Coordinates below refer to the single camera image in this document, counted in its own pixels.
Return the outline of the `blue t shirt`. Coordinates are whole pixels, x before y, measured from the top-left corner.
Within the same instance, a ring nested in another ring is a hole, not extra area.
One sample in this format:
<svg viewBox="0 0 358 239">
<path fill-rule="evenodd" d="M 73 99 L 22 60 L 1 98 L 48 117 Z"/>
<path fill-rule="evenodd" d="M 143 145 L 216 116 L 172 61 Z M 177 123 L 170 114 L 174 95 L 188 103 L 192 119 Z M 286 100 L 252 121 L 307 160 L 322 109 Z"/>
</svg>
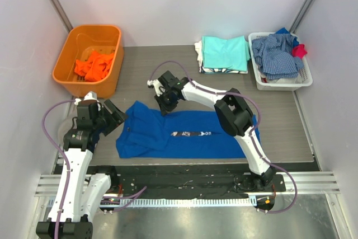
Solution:
<svg viewBox="0 0 358 239">
<path fill-rule="evenodd" d="M 244 158 L 238 142 L 220 126 L 214 111 L 187 110 L 163 116 L 140 101 L 116 140 L 120 158 Z"/>
</svg>

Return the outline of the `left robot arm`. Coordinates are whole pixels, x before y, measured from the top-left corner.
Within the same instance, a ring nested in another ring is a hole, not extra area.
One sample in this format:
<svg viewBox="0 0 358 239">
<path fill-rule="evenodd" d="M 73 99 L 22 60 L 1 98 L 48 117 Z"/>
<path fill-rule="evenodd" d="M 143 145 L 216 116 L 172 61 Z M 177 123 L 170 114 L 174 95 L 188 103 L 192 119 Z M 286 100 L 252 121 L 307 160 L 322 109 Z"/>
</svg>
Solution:
<svg viewBox="0 0 358 239">
<path fill-rule="evenodd" d="M 64 164 L 58 191 L 47 220 L 38 222 L 39 238 L 92 238 L 93 217 L 105 193 L 119 187 L 114 166 L 97 166 L 85 182 L 86 173 L 101 135 L 107 136 L 128 116 L 110 100 L 100 103 L 94 92 L 75 99 L 77 115 L 58 147 Z"/>
</svg>

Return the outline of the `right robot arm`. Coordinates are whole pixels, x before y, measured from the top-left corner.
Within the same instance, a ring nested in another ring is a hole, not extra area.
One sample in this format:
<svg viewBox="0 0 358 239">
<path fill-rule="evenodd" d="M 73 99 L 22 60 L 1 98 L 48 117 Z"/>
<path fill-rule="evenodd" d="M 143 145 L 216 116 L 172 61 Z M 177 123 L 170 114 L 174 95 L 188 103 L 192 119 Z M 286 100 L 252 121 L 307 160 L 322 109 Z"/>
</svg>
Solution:
<svg viewBox="0 0 358 239">
<path fill-rule="evenodd" d="M 197 102 L 215 110 L 222 129 L 240 145 L 253 175 L 255 189 L 266 191 L 272 186 L 276 170 L 270 165 L 253 130 L 253 112 L 238 90 L 216 90 L 187 77 L 178 79 L 170 71 L 148 80 L 147 86 L 155 90 L 154 98 L 162 115 L 171 113 L 179 100 Z"/>
</svg>

